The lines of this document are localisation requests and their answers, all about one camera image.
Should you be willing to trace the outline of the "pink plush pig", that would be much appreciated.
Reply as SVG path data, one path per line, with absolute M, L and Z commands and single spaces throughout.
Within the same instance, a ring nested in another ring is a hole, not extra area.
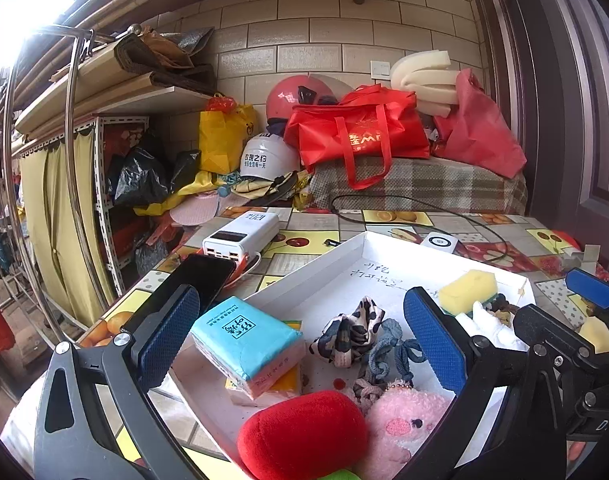
M 451 400 L 416 389 L 402 380 L 390 382 L 367 411 L 369 448 L 355 473 L 360 479 L 393 479 L 412 459 L 446 414 Z

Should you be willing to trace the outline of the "yellow shopping bag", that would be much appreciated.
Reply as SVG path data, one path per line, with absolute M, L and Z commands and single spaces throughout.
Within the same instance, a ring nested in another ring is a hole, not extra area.
M 221 93 L 213 96 L 199 114 L 200 169 L 213 174 L 237 170 L 257 125 L 256 110 L 251 105 L 240 105 Z

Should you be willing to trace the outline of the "yellow green scrub sponge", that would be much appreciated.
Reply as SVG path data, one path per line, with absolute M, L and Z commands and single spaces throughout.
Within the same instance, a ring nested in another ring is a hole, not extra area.
M 443 310 L 455 316 L 469 313 L 473 310 L 475 302 L 490 300 L 498 293 L 495 274 L 472 270 L 461 278 L 439 289 L 439 304 Z

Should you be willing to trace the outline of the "red tote bag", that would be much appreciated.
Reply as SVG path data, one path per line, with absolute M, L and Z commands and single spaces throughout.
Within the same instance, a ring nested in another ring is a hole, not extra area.
M 336 105 L 296 105 L 284 141 L 297 148 L 309 171 L 321 162 L 341 159 L 355 191 L 382 182 L 396 157 L 426 159 L 431 151 L 416 110 L 416 95 L 381 84 L 356 88 Z M 378 156 L 382 171 L 360 180 L 360 156 Z

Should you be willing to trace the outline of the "white cardboard tray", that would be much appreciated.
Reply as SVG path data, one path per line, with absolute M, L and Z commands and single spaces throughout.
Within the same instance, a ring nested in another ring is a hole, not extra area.
M 431 298 L 472 270 L 495 274 L 498 291 L 511 304 L 524 307 L 535 300 L 525 276 L 487 266 L 447 252 L 364 232 L 309 262 L 276 283 L 247 298 L 247 304 L 279 320 L 298 320 L 306 341 L 321 335 L 336 315 L 349 313 L 370 297 L 386 318 L 405 322 L 403 298 L 421 286 Z M 235 465 L 242 461 L 236 448 L 238 430 L 254 408 L 232 403 L 224 375 L 186 339 L 176 356 L 171 376 L 185 402 L 211 440 Z

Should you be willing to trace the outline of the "red plush apple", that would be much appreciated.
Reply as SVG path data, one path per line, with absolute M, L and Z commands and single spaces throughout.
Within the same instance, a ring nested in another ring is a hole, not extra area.
M 369 430 L 355 402 L 337 391 L 265 408 L 240 427 L 236 448 L 258 479 L 320 479 L 367 454 Z

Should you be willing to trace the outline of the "red fabric bag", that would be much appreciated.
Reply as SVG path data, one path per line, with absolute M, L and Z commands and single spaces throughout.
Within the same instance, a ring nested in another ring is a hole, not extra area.
M 445 118 L 434 117 L 438 140 L 433 155 L 514 179 L 527 159 L 497 103 L 469 68 L 457 75 L 455 91 L 457 106 Z

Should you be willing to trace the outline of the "teal tissue pack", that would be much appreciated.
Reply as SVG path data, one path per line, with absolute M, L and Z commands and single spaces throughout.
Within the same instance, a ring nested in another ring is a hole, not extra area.
M 300 330 L 237 297 L 201 315 L 190 336 L 202 355 L 253 399 L 306 356 Z

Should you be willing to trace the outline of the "plaid covered bench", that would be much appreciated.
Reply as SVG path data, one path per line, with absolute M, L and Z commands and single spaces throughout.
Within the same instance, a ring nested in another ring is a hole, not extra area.
M 344 163 L 322 162 L 310 180 L 312 205 L 320 209 L 428 210 L 459 214 L 525 214 L 522 174 L 506 179 L 477 166 L 431 157 L 396 158 L 389 174 L 371 188 L 350 188 Z

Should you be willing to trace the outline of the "chrome clothes rack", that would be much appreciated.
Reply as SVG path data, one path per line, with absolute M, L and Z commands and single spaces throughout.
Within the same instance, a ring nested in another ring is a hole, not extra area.
M 67 77 L 62 81 L 65 96 L 60 100 L 64 106 L 64 134 L 59 141 L 47 143 L 45 148 L 20 159 L 29 240 L 36 258 L 34 266 L 28 261 L 24 240 L 18 242 L 18 247 L 39 307 L 52 332 L 64 340 L 68 335 L 53 318 L 53 311 L 87 330 L 107 310 L 108 298 L 108 290 L 98 275 L 104 270 L 103 261 L 99 251 L 91 247 L 86 229 L 95 226 L 95 220 L 84 216 L 80 200 L 79 184 L 83 183 L 90 191 L 92 170 L 86 168 L 83 178 L 78 178 L 77 148 L 82 148 L 82 160 L 88 165 L 93 162 L 93 155 L 92 137 L 73 132 L 78 88 L 90 84 L 94 72 L 99 72 L 95 94 L 114 87 L 111 79 L 118 84 L 130 79 L 135 70 L 123 51 L 140 51 L 144 44 L 132 32 L 119 38 L 100 38 L 103 47 L 85 61 L 83 44 L 93 40 L 89 30 L 52 26 L 43 32 L 73 39 Z

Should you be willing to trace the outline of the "white face mask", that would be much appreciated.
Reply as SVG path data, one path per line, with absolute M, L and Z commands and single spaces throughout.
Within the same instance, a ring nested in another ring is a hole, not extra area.
M 527 351 L 528 346 L 521 341 L 511 326 L 503 323 L 494 313 L 487 311 L 479 301 L 475 301 L 472 311 L 459 313 L 455 319 L 469 337 L 486 337 L 495 348 Z

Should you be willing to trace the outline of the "white helmet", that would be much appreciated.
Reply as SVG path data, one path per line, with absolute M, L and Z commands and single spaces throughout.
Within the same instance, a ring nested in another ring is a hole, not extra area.
M 299 170 L 297 150 L 276 134 L 254 136 L 247 142 L 240 158 L 239 173 L 244 178 L 273 181 Z

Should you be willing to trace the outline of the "round yellow sponge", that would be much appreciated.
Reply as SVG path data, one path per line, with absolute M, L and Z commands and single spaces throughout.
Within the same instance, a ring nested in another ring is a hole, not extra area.
M 588 316 L 579 330 L 579 336 L 593 345 L 595 353 L 609 352 L 609 329 L 596 316 Z

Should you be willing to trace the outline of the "cream foam roll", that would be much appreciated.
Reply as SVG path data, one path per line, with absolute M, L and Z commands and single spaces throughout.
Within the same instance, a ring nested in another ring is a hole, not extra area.
M 413 92 L 419 113 L 446 118 L 457 99 L 458 70 L 451 70 L 451 58 L 445 50 L 429 50 L 400 58 L 390 68 L 393 90 Z

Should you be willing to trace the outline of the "white wireless charger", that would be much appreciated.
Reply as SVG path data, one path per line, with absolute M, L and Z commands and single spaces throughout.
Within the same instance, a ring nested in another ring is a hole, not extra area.
M 459 240 L 452 235 L 441 232 L 429 232 L 423 238 L 421 246 L 453 254 L 457 244 L 459 244 Z

